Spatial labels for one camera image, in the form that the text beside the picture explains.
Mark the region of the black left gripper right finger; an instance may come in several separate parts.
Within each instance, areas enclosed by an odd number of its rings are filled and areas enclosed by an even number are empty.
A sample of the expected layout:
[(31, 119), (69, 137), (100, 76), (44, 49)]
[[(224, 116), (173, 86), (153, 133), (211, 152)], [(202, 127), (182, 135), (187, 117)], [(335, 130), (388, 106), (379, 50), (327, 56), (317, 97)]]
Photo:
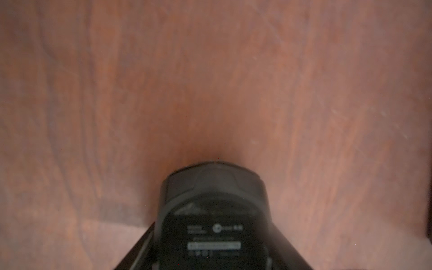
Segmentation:
[(269, 242), (273, 270), (313, 270), (274, 224), (270, 230)]

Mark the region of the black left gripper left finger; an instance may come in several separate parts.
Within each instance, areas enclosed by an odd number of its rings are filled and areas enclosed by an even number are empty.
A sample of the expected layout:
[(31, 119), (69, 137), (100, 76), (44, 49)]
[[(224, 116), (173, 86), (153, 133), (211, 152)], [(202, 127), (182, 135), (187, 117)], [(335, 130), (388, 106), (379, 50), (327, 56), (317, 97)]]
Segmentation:
[(156, 262), (153, 223), (114, 270), (151, 270)]

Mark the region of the black rounded wireless mouse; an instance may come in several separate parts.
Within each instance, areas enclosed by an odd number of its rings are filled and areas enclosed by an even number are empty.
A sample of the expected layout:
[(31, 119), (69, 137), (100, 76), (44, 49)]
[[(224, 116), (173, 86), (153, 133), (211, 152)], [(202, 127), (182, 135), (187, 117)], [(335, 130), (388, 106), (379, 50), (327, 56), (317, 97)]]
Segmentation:
[(207, 162), (163, 182), (155, 222), (159, 270), (269, 270), (270, 207), (260, 176)]

